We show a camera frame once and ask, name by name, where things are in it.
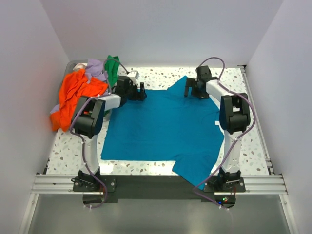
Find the blue t shirt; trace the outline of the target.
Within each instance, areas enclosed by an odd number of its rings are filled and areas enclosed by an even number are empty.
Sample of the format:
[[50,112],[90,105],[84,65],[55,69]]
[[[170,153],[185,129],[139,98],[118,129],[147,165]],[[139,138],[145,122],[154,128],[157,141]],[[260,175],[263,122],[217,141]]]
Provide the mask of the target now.
[[166,90],[147,90],[111,113],[103,160],[173,161],[173,171],[199,189],[219,157],[224,139],[211,99],[184,96],[186,77]]

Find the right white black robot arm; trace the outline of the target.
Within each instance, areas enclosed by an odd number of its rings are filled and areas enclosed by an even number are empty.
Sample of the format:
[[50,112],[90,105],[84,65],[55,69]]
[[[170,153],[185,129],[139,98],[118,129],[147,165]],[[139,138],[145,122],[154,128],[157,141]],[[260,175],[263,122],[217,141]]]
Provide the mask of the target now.
[[184,96],[206,99],[210,96],[220,103],[219,124],[224,132],[224,158],[219,168],[217,186],[227,192],[240,180],[240,151],[243,133],[251,123],[250,106],[246,93],[236,93],[213,77],[208,66],[196,68],[197,78],[187,78]]

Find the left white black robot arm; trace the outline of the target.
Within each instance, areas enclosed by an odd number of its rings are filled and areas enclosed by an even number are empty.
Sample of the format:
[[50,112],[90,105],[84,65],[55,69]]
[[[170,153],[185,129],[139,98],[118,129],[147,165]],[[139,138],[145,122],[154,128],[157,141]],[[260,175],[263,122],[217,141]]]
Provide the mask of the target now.
[[96,96],[82,95],[78,99],[69,131],[81,140],[82,167],[76,184],[83,183],[89,191],[96,191],[101,186],[98,162],[97,140],[102,129],[105,113],[123,106],[126,101],[144,101],[147,97],[144,82],[137,82],[136,77],[120,76],[115,86],[108,86],[108,91]]

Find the green t shirt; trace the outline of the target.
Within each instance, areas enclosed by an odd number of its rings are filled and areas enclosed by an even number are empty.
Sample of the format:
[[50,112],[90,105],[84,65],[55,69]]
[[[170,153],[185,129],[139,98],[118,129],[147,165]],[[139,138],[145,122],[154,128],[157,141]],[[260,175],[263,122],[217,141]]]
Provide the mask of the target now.
[[104,82],[110,83],[111,88],[116,84],[118,80],[118,69],[119,69],[119,57],[108,55],[104,69]]

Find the pale pink t shirt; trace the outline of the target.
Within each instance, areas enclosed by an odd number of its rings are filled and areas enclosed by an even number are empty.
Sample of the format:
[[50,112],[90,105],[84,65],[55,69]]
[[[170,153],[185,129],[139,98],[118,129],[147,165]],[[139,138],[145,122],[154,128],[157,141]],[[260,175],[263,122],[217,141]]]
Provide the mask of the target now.
[[85,68],[87,67],[87,63],[78,63],[73,67],[73,71],[79,71],[80,69],[85,70]]

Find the orange t shirt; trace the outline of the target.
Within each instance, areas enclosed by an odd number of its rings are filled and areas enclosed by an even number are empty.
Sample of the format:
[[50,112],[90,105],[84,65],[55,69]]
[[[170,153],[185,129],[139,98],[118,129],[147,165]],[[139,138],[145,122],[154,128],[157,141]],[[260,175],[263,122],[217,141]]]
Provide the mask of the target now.
[[94,77],[88,79],[84,69],[67,74],[58,92],[58,104],[50,112],[52,131],[68,131],[81,96],[102,95],[107,89],[106,82]]

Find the clear plastic bin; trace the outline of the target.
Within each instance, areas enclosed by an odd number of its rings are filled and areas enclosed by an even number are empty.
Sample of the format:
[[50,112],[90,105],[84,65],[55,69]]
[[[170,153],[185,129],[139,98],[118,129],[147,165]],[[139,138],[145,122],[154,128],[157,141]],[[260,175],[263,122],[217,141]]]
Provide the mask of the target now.
[[70,74],[70,73],[72,73],[73,72],[73,67],[76,65],[76,64],[78,64],[78,63],[86,63],[87,61],[85,61],[85,62],[74,62],[74,61],[72,61],[72,62],[70,62],[69,63],[69,65],[66,67],[66,70],[65,70],[65,76],[67,75],[67,74]]

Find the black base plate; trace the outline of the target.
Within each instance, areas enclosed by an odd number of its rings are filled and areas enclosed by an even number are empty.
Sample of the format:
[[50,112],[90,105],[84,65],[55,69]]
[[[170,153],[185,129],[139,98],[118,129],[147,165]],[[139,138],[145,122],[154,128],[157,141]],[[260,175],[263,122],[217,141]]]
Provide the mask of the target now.
[[167,175],[80,175],[71,179],[73,192],[83,193],[83,203],[117,203],[121,199],[214,200],[235,204],[237,193],[246,191],[244,180],[222,184],[216,176],[204,183],[202,190],[180,176]]

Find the aluminium frame rail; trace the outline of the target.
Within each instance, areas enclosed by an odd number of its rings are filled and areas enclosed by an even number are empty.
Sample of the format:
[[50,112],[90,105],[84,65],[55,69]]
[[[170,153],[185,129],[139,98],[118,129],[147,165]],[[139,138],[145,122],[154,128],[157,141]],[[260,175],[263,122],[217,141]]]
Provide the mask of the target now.
[[[116,188],[130,187],[133,190],[147,191],[156,187],[192,189],[193,185],[178,175],[104,175],[108,192]],[[91,190],[79,187],[72,181],[73,175],[36,175],[31,192],[34,194],[86,193]],[[244,175],[236,186],[236,192],[252,195],[286,195],[287,189],[282,175]]]

